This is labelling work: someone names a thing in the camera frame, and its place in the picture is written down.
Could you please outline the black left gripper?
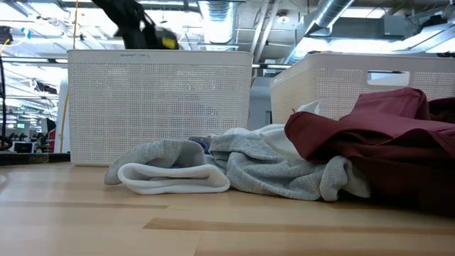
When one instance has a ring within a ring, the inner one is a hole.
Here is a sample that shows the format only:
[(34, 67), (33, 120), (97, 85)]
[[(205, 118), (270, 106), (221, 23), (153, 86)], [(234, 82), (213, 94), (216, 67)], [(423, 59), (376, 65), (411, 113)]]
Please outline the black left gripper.
[(92, 0), (117, 25), (115, 37), (122, 37), (126, 49), (178, 50), (177, 35), (160, 26), (135, 0)]

